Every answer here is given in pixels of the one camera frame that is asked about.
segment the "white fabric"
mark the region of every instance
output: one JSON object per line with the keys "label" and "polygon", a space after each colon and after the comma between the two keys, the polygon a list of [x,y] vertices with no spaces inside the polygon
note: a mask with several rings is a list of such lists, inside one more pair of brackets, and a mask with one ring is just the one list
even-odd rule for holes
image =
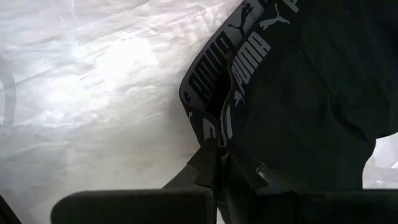
{"label": "white fabric", "polygon": [[[23,223],[49,224],[70,193],[161,187],[184,166],[198,144],[179,84],[240,1],[1,1],[0,194]],[[397,142],[378,142],[367,187],[398,187]]]}

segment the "puma cat logo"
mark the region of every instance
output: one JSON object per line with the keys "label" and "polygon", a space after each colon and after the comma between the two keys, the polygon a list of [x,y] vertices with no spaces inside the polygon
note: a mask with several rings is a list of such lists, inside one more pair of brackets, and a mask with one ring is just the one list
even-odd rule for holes
{"label": "puma cat logo", "polygon": [[237,29],[242,37],[244,37],[244,25],[246,23],[246,18],[250,15],[250,13],[253,11],[254,7],[252,7],[250,4],[246,4],[243,9],[242,9],[242,14],[241,14],[241,24],[239,26],[234,26],[232,24],[228,24],[229,27]]}
{"label": "puma cat logo", "polygon": [[275,9],[276,9],[277,17],[275,17],[273,19],[266,19],[266,20],[260,22],[260,27],[263,30],[266,30],[269,26],[275,24],[276,22],[284,22],[284,23],[290,24],[290,22],[287,19],[284,19],[282,16],[279,15],[277,3],[275,3]]}
{"label": "puma cat logo", "polygon": [[235,97],[234,98],[236,100],[235,101],[235,106],[237,106],[239,101],[241,101],[241,100],[242,100],[243,104],[246,105],[246,103],[244,102],[244,99],[243,99],[243,96],[242,96],[241,92],[239,92],[238,90],[235,91]]}

